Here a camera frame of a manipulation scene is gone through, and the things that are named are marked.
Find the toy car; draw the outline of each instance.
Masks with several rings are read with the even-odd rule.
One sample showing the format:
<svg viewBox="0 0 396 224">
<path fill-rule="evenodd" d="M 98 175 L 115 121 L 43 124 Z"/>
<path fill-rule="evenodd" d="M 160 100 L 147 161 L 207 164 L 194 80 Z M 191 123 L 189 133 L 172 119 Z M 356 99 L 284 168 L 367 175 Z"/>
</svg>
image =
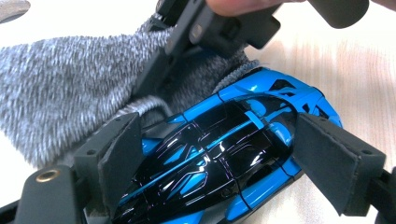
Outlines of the toy car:
<svg viewBox="0 0 396 224">
<path fill-rule="evenodd" d="M 303 174 L 290 156 L 298 113 L 341 126 L 318 89 L 256 68 L 184 113 L 146 128 L 146 158 L 113 221 L 240 220 Z"/>
</svg>

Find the car window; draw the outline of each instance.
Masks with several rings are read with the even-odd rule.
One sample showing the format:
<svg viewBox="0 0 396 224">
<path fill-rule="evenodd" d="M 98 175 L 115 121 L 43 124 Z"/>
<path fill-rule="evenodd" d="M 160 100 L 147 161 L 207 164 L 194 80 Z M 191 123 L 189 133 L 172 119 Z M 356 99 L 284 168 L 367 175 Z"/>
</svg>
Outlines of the car window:
<svg viewBox="0 0 396 224">
<path fill-rule="evenodd" d="M 225 160 L 235 177 L 239 177 L 260 163 L 271 160 L 264 151 L 253 146 L 243 147 Z"/>
</svg>

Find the blue plastic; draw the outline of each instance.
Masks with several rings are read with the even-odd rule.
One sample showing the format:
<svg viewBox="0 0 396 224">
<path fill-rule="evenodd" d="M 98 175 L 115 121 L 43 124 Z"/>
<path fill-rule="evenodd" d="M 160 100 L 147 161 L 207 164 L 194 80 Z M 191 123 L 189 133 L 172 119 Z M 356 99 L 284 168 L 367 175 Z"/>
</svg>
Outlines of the blue plastic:
<svg viewBox="0 0 396 224">
<path fill-rule="evenodd" d="M 186 118 L 187 121 L 191 121 L 198 117 L 199 115 L 203 114 L 207 110 L 211 109 L 213 106 L 220 105 L 222 104 L 222 101 L 219 99 L 219 97 L 214 94 L 210 96 L 209 98 L 205 99 L 198 105 L 193 106 L 192 108 L 186 110 L 184 112 L 184 117 Z"/>
<path fill-rule="evenodd" d="M 148 157 L 134 177 L 140 188 L 120 201 L 120 220 L 199 223 L 217 201 L 227 210 L 216 212 L 231 222 L 255 211 L 300 176 L 291 156 L 298 113 L 342 126 L 319 90 L 263 68 L 168 119 L 180 123 L 171 132 L 153 127 L 149 136 L 160 133 L 174 147 L 143 139 Z"/>
<path fill-rule="evenodd" d="M 262 129 L 264 127 L 264 124 L 262 123 L 262 121 L 257 118 L 257 116 L 255 114 L 253 114 L 253 112 L 248 111 L 245 113 L 249 119 L 256 125 L 257 129 Z"/>
<path fill-rule="evenodd" d="M 142 139 L 142 150 L 143 155 L 148 156 L 154 149 L 162 142 L 161 138 L 143 138 Z"/>
</svg>

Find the knit fabric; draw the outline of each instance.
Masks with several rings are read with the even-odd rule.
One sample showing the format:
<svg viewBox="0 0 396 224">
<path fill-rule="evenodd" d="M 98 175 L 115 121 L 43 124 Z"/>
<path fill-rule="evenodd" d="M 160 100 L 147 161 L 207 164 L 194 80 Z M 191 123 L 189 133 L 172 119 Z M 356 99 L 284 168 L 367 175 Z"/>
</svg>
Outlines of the knit fabric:
<svg viewBox="0 0 396 224">
<path fill-rule="evenodd" d="M 143 28 L 134 35 L 60 37 L 0 49 L 0 129 L 29 163 L 41 168 L 61 161 L 120 110 L 182 111 L 248 61 L 242 50 L 231 59 L 208 56 L 192 63 L 172 90 L 130 102 L 137 76 L 172 32 Z"/>
</svg>

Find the gray fabric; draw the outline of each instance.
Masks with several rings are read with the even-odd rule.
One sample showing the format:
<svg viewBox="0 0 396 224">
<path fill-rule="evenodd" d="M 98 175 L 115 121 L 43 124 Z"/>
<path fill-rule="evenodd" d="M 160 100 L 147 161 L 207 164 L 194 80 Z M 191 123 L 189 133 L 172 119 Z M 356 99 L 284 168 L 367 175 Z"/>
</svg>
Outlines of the gray fabric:
<svg viewBox="0 0 396 224">
<path fill-rule="evenodd" d="M 0 129 L 34 166 L 59 161 L 125 107 L 136 77 L 170 32 L 140 29 L 134 35 L 61 37 L 0 49 Z M 182 111 L 247 61 L 242 50 L 229 60 L 208 57 L 192 64 L 182 85 L 161 97 L 173 112 Z M 129 108 L 164 107 L 160 101 L 149 107 L 136 101 Z"/>
</svg>

